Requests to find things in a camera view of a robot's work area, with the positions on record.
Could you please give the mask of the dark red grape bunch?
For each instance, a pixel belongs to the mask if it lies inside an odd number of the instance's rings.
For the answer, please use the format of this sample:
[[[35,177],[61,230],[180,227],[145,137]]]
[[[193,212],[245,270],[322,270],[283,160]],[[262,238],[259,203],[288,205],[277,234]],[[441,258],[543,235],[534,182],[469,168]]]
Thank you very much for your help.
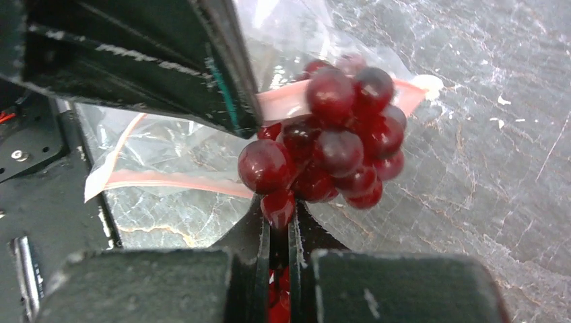
[[[298,200],[341,195],[355,209],[373,207],[404,164],[407,121],[391,103],[387,72],[347,54],[335,64],[309,62],[303,78],[308,115],[262,128],[238,157],[239,178],[261,196],[262,215],[276,230],[289,225]]]

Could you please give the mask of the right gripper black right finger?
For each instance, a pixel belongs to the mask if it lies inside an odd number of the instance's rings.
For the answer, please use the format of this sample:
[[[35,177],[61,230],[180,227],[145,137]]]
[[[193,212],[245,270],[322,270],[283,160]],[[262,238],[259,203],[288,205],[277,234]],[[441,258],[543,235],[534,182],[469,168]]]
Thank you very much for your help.
[[[509,322],[493,276],[460,254],[356,252],[303,202],[289,226],[292,322]]]

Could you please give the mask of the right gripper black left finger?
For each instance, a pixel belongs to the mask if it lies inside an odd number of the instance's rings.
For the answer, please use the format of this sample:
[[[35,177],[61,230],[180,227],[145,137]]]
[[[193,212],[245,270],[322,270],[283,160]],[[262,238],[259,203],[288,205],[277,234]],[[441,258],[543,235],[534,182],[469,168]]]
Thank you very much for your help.
[[[71,254],[37,322],[266,322],[269,227],[253,199],[208,248]]]

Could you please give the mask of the clear zip top bag pink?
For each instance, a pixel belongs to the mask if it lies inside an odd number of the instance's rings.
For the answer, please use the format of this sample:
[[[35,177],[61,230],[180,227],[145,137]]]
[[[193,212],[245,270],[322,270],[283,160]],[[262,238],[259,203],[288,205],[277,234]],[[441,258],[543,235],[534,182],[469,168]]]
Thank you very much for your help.
[[[334,28],[323,1],[237,1],[263,123],[244,139],[197,122],[103,111],[105,154],[84,199],[137,187],[156,196],[208,192],[254,199],[283,242],[295,204],[338,196],[371,209],[403,167],[407,118],[443,90],[388,48]]]

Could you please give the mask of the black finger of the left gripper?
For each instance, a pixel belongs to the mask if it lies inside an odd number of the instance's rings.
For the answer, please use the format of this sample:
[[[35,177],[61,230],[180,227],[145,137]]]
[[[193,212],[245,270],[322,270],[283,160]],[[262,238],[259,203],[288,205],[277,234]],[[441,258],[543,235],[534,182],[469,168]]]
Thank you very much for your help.
[[[243,139],[263,121],[231,1],[2,1],[1,78]]]

